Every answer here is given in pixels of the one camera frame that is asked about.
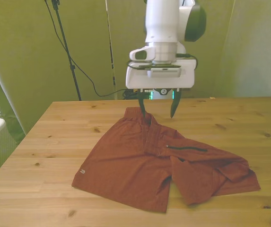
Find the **wood knot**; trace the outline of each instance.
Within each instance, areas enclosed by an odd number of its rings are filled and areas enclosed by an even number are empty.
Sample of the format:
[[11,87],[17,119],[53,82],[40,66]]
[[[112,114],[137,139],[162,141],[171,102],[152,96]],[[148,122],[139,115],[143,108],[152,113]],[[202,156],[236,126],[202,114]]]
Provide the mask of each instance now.
[[227,130],[227,128],[221,124],[215,124],[215,126],[218,127],[219,129]]
[[97,127],[95,127],[93,130],[94,130],[95,132],[97,132],[97,133],[100,133],[100,132],[101,132]]
[[270,138],[271,134],[270,133],[265,133],[264,136],[267,137],[267,138]]
[[71,211],[69,211],[69,213],[68,213],[68,217],[71,218],[71,217],[73,217],[76,213],[77,213],[76,210],[71,210]]

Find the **wood grain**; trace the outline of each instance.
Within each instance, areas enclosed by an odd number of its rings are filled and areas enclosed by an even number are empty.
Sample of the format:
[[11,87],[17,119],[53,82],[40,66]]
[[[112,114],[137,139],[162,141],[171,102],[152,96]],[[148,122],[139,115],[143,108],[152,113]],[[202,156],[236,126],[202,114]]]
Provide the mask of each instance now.
[[261,190],[186,206],[172,184],[166,214],[71,187],[101,136],[137,101],[53,103],[0,169],[0,227],[271,227],[271,98],[145,101],[185,137],[248,159]]

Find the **red shorts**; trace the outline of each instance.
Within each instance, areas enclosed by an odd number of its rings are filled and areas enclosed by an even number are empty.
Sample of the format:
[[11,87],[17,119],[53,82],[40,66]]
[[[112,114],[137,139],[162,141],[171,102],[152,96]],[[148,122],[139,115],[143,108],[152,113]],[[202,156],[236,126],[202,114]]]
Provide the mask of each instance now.
[[186,204],[260,189],[240,156],[186,139],[127,108],[96,144],[72,186],[142,210],[166,212],[171,179]]

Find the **zipper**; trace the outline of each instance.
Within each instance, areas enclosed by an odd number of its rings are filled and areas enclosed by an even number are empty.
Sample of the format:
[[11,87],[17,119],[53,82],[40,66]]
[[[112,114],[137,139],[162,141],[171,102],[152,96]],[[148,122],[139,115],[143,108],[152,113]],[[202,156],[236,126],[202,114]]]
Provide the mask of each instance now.
[[174,150],[197,150],[197,151],[202,151],[202,152],[207,152],[207,149],[201,149],[201,148],[196,148],[196,147],[171,147],[169,145],[166,145],[167,148],[174,149]]

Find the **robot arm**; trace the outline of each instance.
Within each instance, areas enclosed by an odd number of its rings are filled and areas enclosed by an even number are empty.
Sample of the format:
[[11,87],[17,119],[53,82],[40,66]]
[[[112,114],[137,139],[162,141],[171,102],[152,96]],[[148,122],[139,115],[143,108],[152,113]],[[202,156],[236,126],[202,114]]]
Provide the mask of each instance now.
[[173,117],[181,88],[194,85],[196,60],[178,59],[186,54],[180,41],[195,42],[205,32],[206,14],[194,0],[144,0],[146,10],[146,46],[130,53],[126,87],[139,89],[143,113],[143,89],[173,88],[176,91],[171,108]]

